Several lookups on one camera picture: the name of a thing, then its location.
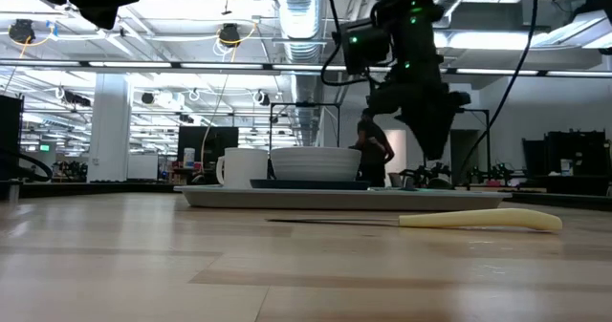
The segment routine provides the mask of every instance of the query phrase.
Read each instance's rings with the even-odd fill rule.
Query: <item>black stand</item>
[[[336,107],[338,109],[338,132],[336,137],[336,145],[340,147],[340,104],[339,103],[314,103],[314,102],[296,102],[296,103],[284,103],[284,102],[273,102],[270,104],[270,151],[272,151],[272,130],[273,130],[273,119],[274,119],[274,107],[276,106],[295,106],[299,108],[317,108],[317,107]]]
[[[486,109],[471,109],[471,108],[460,108],[457,113],[465,113],[465,112],[472,112],[472,113],[482,113],[485,115],[485,126],[487,127],[485,129],[485,132],[487,133],[487,179],[491,179],[491,122],[490,122],[490,115],[489,115],[489,110]]]

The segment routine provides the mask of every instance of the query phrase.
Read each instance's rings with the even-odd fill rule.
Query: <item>white bowl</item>
[[[361,152],[329,147],[288,147],[271,153],[279,180],[353,181],[360,167]]]

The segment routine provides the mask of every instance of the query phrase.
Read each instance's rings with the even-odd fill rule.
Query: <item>person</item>
[[[351,149],[361,151],[358,180],[370,182],[372,187],[384,187],[384,165],[395,157],[383,129],[366,115],[357,125],[358,139]]]

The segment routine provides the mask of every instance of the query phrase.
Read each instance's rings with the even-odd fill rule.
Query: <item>white pillar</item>
[[[602,55],[602,62],[607,71],[612,71],[612,55]]]
[[[97,74],[87,182],[127,179],[132,96],[126,75]]]

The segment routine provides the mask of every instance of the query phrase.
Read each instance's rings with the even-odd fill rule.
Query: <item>white mug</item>
[[[251,189],[251,180],[258,179],[268,179],[266,150],[227,148],[217,162],[217,180],[224,187]]]

